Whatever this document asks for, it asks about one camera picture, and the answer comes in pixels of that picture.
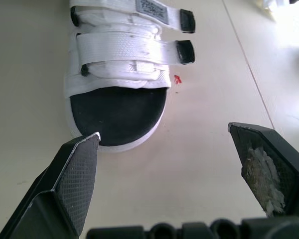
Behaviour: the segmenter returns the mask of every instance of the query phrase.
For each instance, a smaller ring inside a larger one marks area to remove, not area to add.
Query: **sandal label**
[[[136,10],[168,25],[167,7],[154,0],[136,0]]]

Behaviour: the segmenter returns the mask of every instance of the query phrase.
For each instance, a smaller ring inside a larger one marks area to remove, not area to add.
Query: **white sole edge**
[[[118,146],[106,147],[106,146],[99,145],[99,151],[100,152],[106,152],[106,153],[120,153],[120,152],[124,152],[124,151],[133,149],[133,148],[141,145],[146,140],[148,140],[151,137],[151,135],[156,131],[156,129],[157,129],[159,123],[160,123],[160,120],[161,120],[161,118],[162,118],[162,116],[164,114],[164,110],[163,110],[163,112],[162,112],[159,120],[154,125],[154,127],[147,134],[145,134],[144,136],[142,136],[141,138],[135,140],[134,142],[123,144],[123,145],[118,145]],[[66,121],[67,121],[68,126],[70,128],[72,136],[73,137],[80,137],[80,136],[82,136],[82,134],[80,133],[80,131],[77,128],[76,123],[74,121],[70,99],[66,99],[65,100],[65,113],[66,113]]]

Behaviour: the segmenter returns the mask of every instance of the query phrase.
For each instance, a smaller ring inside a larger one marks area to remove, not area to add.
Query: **white velcro strap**
[[[164,42],[140,37],[133,33],[104,32],[78,35],[77,42],[82,65],[122,60],[146,61],[164,65],[193,62],[191,59],[193,49],[189,41],[186,42],[189,42],[190,47],[186,46],[186,49],[183,49],[179,44],[182,41]]]
[[[70,0],[70,7],[74,6],[109,8],[129,14],[138,14],[183,32],[193,33],[195,31],[192,12],[166,6],[157,0]]]

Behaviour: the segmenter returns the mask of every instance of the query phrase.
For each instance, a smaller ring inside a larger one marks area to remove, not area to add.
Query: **shoe footbed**
[[[100,145],[118,146],[134,142],[155,126],[164,110],[166,88],[108,87],[70,100],[82,135],[100,132]]]

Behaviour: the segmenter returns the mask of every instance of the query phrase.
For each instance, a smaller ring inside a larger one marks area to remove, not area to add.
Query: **white sandal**
[[[100,132],[101,151],[134,148],[162,117],[168,66],[195,61],[189,40],[161,41],[161,28],[193,33],[193,14],[156,0],[71,0],[70,7],[65,98],[71,133]]]

